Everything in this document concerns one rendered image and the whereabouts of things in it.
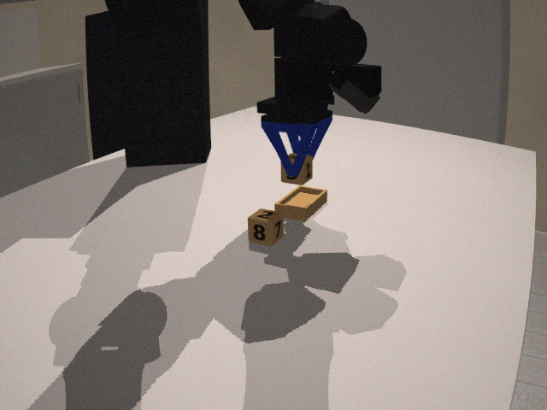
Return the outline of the brown wooden tray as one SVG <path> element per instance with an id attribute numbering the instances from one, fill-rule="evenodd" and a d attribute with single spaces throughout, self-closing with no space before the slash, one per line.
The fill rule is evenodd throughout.
<path id="1" fill-rule="evenodd" d="M 299 185 L 274 204 L 284 218 L 306 221 L 327 202 L 327 190 Z"/>

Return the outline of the brown cube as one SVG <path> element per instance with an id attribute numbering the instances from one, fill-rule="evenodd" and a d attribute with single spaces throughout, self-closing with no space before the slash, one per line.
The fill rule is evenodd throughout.
<path id="1" fill-rule="evenodd" d="M 297 154 L 289 154 L 291 164 L 294 164 Z M 307 155 L 298 177 L 288 176 L 281 162 L 281 182 L 295 185 L 304 185 L 313 178 L 313 156 Z"/>
<path id="2" fill-rule="evenodd" d="M 249 241 L 272 247 L 284 236 L 284 214 L 260 208 L 248 218 Z"/>

